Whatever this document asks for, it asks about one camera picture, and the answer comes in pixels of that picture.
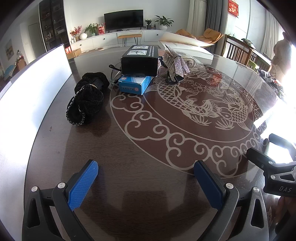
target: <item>white curtain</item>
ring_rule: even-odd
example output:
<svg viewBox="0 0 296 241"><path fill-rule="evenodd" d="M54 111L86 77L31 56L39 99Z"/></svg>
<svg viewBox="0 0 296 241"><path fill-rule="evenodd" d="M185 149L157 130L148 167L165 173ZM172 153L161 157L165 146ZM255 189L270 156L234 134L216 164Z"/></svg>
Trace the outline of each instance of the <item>white curtain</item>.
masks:
<svg viewBox="0 0 296 241"><path fill-rule="evenodd" d="M190 0L187 32L198 37L205 31L206 0Z"/></svg>
<svg viewBox="0 0 296 241"><path fill-rule="evenodd" d="M266 29L261 53L265 53L272 59L274 57L274 46L279 40L283 39L283 31L283 28L274 16L269 11L266 11Z"/></svg>

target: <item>blue gripper pad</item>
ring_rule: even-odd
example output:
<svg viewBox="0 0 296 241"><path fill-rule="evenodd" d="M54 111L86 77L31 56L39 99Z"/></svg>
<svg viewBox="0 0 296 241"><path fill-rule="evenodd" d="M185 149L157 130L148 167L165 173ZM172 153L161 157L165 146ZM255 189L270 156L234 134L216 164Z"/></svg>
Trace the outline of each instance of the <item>blue gripper pad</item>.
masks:
<svg viewBox="0 0 296 241"><path fill-rule="evenodd" d="M98 171L98 163L96 161L92 161L75 183L73 188L69 191L68 205L72 211L74 208L80 207L92 183L96 179Z"/></svg>
<svg viewBox="0 0 296 241"><path fill-rule="evenodd" d="M213 180L214 178L218 180L218 178L201 162L202 161L196 161L194 163L194 176L206 195L211 207L219 211L223 205L223 192L220 189L221 187L219 188L218 184Z"/></svg>

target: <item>flower pot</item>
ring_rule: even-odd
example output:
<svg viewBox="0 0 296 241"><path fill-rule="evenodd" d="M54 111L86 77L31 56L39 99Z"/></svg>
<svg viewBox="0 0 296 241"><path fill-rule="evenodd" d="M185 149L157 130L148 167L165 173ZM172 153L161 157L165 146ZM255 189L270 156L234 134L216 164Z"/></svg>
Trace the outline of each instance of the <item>flower pot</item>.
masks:
<svg viewBox="0 0 296 241"><path fill-rule="evenodd" d="M87 38L87 34L86 34L86 33L82 33L82 34L80 34L79 38L80 38L81 40L84 40L84 39Z"/></svg>
<svg viewBox="0 0 296 241"><path fill-rule="evenodd" d="M167 30L168 29L168 27L166 25L162 25L162 24L159 26L159 28L160 28L160 30Z"/></svg>

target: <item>round table pattern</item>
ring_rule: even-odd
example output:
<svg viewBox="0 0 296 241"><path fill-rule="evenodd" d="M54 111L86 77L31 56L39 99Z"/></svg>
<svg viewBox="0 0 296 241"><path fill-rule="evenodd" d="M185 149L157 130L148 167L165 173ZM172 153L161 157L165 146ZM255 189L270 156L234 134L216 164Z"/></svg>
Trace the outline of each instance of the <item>round table pattern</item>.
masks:
<svg viewBox="0 0 296 241"><path fill-rule="evenodd" d="M254 125L262 116L258 104L212 67L196 64L190 71L178 85L168 85L161 67L142 96L113 86L110 106L117 124L136 146L176 170L192 174L194 162L203 160L221 177L245 173L245 152L263 146L266 122Z"/></svg>

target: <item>television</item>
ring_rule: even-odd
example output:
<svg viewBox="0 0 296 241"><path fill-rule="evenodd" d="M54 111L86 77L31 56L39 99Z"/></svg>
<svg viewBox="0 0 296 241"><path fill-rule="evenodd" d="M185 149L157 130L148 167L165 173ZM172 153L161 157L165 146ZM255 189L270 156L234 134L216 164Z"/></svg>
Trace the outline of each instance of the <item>television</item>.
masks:
<svg viewBox="0 0 296 241"><path fill-rule="evenodd" d="M107 31L143 27L143 10L127 10L104 14Z"/></svg>

